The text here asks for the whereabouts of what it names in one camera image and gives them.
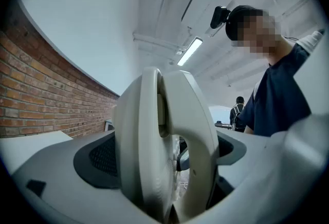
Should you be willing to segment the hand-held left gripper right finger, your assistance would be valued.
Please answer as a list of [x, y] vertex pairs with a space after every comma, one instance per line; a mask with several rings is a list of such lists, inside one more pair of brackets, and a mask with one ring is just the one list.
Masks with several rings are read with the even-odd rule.
[[272, 137], [225, 135], [246, 146], [245, 155], [218, 168], [232, 191], [184, 224], [281, 224], [312, 221], [310, 193], [329, 164], [329, 114], [311, 115]]

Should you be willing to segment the white square table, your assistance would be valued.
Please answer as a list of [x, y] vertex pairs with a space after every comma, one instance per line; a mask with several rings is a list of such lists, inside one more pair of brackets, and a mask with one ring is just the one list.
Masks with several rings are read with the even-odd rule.
[[72, 140], [72, 137], [62, 131], [23, 137], [1, 138], [0, 158], [9, 175], [12, 175], [38, 151], [53, 144], [69, 140]]

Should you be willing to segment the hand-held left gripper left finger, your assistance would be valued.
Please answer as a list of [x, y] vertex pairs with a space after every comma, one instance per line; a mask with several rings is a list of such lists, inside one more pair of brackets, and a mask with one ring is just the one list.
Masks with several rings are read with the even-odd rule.
[[130, 202], [119, 178], [95, 168], [89, 153], [115, 132], [47, 146], [12, 175], [17, 188], [47, 224], [160, 224]]

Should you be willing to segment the long ceiling light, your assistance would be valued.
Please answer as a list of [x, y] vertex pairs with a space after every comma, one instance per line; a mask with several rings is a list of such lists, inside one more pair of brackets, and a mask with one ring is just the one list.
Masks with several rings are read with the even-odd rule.
[[202, 45], [203, 40], [196, 37], [191, 44], [188, 46], [188, 48], [185, 50], [183, 56], [178, 61], [178, 66], [183, 66], [186, 61], [194, 54], [194, 52]]

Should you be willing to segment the white ceiling air conditioner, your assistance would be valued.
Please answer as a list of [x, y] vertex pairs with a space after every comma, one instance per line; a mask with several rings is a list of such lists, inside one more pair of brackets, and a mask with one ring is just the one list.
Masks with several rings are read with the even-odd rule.
[[227, 7], [232, 0], [190, 0], [182, 17], [181, 24], [198, 37], [212, 37], [216, 30], [210, 23], [217, 6]]

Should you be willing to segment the person's dark shirt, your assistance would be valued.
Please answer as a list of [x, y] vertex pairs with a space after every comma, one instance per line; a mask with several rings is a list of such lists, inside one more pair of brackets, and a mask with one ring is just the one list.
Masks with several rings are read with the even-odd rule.
[[294, 80], [309, 53], [295, 44], [292, 51], [269, 66], [238, 118], [254, 134], [264, 137], [286, 131], [311, 114], [310, 107]]

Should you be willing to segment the white desk telephone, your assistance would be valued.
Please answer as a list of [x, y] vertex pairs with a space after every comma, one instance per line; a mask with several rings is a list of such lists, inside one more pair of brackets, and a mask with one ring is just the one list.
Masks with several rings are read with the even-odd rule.
[[[162, 223], [169, 220], [171, 210], [180, 222], [206, 210], [218, 139], [206, 100], [190, 73], [144, 69], [119, 98], [112, 121], [126, 198]], [[175, 136], [185, 140], [190, 166], [188, 188], [178, 200], [173, 199]]]

